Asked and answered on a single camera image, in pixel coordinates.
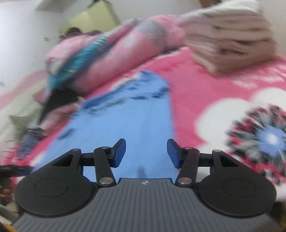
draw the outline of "blue folded fabric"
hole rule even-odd
[[[86,45],[61,68],[57,75],[49,75],[49,88],[53,90],[65,87],[67,83],[72,81],[80,72],[86,70],[91,63],[100,57],[109,47],[110,44],[106,36],[101,36]]]
[[[97,147],[112,147],[126,140],[126,153],[113,174],[119,178],[177,177],[166,144],[173,138],[168,82],[155,73],[142,71],[113,92],[90,99],[72,116],[71,122],[51,144],[36,169],[65,152],[79,148],[83,153]],[[95,181],[94,167],[85,167],[84,175]]]

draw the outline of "blue flower center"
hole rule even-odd
[[[264,130],[257,132],[258,149],[268,153],[270,157],[277,156],[278,151],[285,149],[284,137],[285,132],[281,129],[266,126]]]

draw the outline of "white logo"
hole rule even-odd
[[[147,185],[147,184],[149,184],[150,182],[149,181],[142,181],[141,182],[143,185]]]

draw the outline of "stack of folded clothes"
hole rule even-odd
[[[213,76],[270,60],[276,44],[259,2],[230,0],[181,15],[193,59]]]

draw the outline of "black circular motor housing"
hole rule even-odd
[[[23,211],[40,217],[63,216],[91,199],[93,185],[77,171],[78,163],[66,166],[61,160],[60,166],[53,166],[58,162],[47,164],[19,182],[15,198]]]
[[[273,184],[239,162],[235,167],[216,165],[214,172],[200,182],[198,194],[207,206],[232,217],[263,214],[276,200]]]

